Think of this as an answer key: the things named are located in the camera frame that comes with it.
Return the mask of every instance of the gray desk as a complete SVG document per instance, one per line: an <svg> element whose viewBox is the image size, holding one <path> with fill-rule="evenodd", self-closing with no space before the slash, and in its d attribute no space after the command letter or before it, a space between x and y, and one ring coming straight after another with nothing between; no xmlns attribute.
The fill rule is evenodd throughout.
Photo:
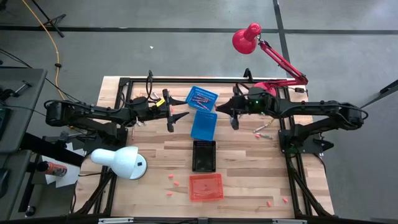
<svg viewBox="0 0 398 224"><path fill-rule="evenodd" d="M42 69L1 68L1 88L16 90L22 85L22 80L32 84L32 87L21 92L20 97L10 97L6 100L6 103L12 106L34 109L46 74L47 71ZM7 193L3 198L0 198L0 220L7 220L10 217L32 154L32 151L29 150L17 151L26 132L32 111L22 108L11 109L12 113L7 129L0 141L0 167L4 166L5 169L10 170Z"/></svg>

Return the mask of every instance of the white paper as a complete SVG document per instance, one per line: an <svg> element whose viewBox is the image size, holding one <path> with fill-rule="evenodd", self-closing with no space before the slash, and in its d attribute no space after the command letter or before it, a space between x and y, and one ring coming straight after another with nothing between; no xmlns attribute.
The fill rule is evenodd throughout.
<svg viewBox="0 0 398 224"><path fill-rule="evenodd" d="M67 143L67 149L69 151L72 151L76 154L79 155L84 155L85 151L83 149L78 149L78 150L73 150L73 144ZM52 182L55 181L55 187L63 187L66 185L70 185L70 184L74 184L77 179L79 178L79 173L80 173L80 167L74 166L74 165L70 165L64 162L60 162L60 161L56 161L55 159L49 158L47 156L42 156L43 161L48 161L48 162L53 162L56 164L60 164L60 165L64 165L67 167L68 171L67 173L63 176L63 177L56 177L53 175L45 175L45 179L47 181L47 184L51 184Z"/></svg>

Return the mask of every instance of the spray can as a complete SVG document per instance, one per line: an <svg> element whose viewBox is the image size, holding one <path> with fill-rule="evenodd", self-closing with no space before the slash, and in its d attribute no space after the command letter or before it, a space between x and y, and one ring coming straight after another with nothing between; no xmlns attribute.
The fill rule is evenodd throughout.
<svg viewBox="0 0 398 224"><path fill-rule="evenodd" d="M53 162L43 161L37 164L36 170L44 172L48 175L63 177L67 173L68 168L60 164L55 164Z"/></svg>

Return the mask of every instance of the white desk lamp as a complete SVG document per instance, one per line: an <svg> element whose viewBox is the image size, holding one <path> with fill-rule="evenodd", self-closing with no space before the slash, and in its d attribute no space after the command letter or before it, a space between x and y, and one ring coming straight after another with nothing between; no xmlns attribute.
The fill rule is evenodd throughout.
<svg viewBox="0 0 398 224"><path fill-rule="evenodd" d="M138 147L135 146L124 147L116 152L95 149L91 160L95 164L109 166L117 176L130 180L142 177L147 170L147 161L138 154Z"/></svg>

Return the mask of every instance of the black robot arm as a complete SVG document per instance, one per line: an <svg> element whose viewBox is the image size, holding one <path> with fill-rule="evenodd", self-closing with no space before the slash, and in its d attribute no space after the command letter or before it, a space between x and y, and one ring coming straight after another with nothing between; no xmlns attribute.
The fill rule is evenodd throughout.
<svg viewBox="0 0 398 224"><path fill-rule="evenodd" d="M217 106L216 111L229 114L234 129L239 129L238 115L265 114L273 118L287 118L292 115L328 116L320 121L308 125L296 124L290 130L289 144L302 146L304 140L313 134L332 129L355 130L363 125L360 108L349 103L337 101L320 102L291 102L276 98L259 87L252 87L246 95L237 94L234 87L234 96L225 104Z"/></svg>
<svg viewBox="0 0 398 224"><path fill-rule="evenodd" d="M82 102L50 100L44 103L44 107L47 109L45 122L50 126L74 126L87 131L95 131L106 142L118 140L117 124L122 127L132 127L137 121L145 122L167 118L167 129L169 132L173 132L172 124L189 112L171 114L170 106L183 105L186 102L173 99L169 96L167 89L163 90L163 97L164 99L152 106L149 106L146 97L138 97L126 104L125 107L117 110ZM111 122L100 123L92 119Z"/></svg>

